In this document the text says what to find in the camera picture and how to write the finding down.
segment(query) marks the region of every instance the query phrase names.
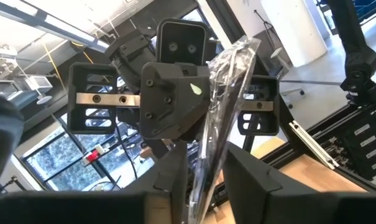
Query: wooden surface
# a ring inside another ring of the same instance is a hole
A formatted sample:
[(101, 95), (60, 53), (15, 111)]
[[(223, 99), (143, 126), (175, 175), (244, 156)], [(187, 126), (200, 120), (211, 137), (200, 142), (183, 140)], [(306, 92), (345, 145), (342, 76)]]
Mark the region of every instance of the wooden surface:
[[(270, 151), (281, 146), (284, 142), (279, 138), (272, 138), (263, 143), (256, 150), (252, 151), (252, 155), (261, 158)], [(345, 192), (365, 192), (364, 189), (353, 184), (349, 180), (340, 176), (336, 172), (328, 169), (312, 158), (304, 155), (289, 163), (280, 169), (284, 174), (291, 178), (302, 182), (315, 190), (321, 192), (327, 191), (345, 191)], [(226, 202), (218, 207), (217, 212), (209, 212), (204, 219), (205, 224), (233, 224), (235, 223), (231, 204)]]

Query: clear plastic bag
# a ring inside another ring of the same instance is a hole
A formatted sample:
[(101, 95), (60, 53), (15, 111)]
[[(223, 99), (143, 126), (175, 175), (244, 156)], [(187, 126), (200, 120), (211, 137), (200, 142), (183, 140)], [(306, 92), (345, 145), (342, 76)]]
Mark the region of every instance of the clear plastic bag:
[(190, 195), (189, 224), (201, 223), (207, 212), (215, 180), (224, 164), (226, 141), (241, 110), (243, 94), (254, 71), (259, 44), (260, 40), (244, 36), (209, 63), (211, 103)]

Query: fluorescent light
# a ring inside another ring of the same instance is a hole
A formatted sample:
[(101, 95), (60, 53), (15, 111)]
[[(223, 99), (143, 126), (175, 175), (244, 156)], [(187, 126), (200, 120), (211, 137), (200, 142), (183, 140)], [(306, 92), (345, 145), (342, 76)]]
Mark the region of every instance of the fluorescent light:
[(35, 9), (34, 7), (24, 3), (24, 2), (21, 2), (21, 1), (15, 1), (15, 0), (0, 0), (1, 3), (4, 3), (8, 6), (11, 6), (11, 7), (15, 7), (17, 8), (18, 10), (24, 12), (24, 13), (27, 13), (31, 16), (35, 16), (37, 14), (37, 9)]
[(66, 24), (62, 21), (60, 21), (59, 19), (56, 19), (52, 16), (49, 16), (47, 15), (47, 17), (45, 18), (45, 21), (48, 22), (49, 24), (57, 27), (57, 28), (60, 28), (60, 29), (63, 29), (71, 34), (74, 34), (74, 35), (77, 35), (83, 39), (86, 39), (87, 41), (90, 41), (90, 42), (93, 42), (95, 40), (95, 38), (77, 28), (74, 28), (73, 26), (69, 25), (69, 24)]
[(103, 42), (103, 41), (98, 41), (98, 45), (101, 46), (101, 47), (104, 47), (104, 48), (108, 48), (109, 47), (109, 44)]

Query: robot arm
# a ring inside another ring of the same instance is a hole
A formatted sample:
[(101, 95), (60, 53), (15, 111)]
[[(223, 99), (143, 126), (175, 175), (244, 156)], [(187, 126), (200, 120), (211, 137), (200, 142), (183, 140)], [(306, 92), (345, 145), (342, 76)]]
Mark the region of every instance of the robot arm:
[(347, 99), (359, 106), (376, 102), (376, 52), (366, 41), (352, 0), (327, 0), (346, 53), (346, 79), (341, 88)]

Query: screw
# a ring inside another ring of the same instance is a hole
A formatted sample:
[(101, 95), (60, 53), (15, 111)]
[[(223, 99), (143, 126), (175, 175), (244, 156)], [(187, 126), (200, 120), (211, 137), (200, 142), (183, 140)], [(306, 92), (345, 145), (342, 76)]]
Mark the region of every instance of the screw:
[(101, 97), (99, 95), (94, 95), (93, 101), (94, 101), (94, 103), (99, 103), (99, 102), (101, 102)]
[(127, 97), (125, 97), (125, 96), (122, 96), (122, 97), (120, 97), (120, 103), (126, 103), (127, 102)]
[(167, 96), (167, 97), (164, 98), (164, 103), (166, 103), (166, 104), (170, 104), (171, 101), (172, 101), (172, 99), (169, 96)]
[(147, 80), (146, 85), (149, 86), (149, 87), (152, 87), (153, 86), (153, 80)]
[(148, 118), (148, 119), (152, 118), (152, 113), (151, 112), (146, 112), (145, 113), (145, 117)]
[(177, 45), (176, 43), (172, 42), (172, 43), (170, 43), (170, 44), (168, 45), (168, 48), (169, 48), (172, 52), (175, 52), (175, 51), (178, 50), (178, 45)]
[(189, 45), (188, 46), (188, 52), (191, 53), (191, 54), (195, 53), (196, 47), (193, 44)]

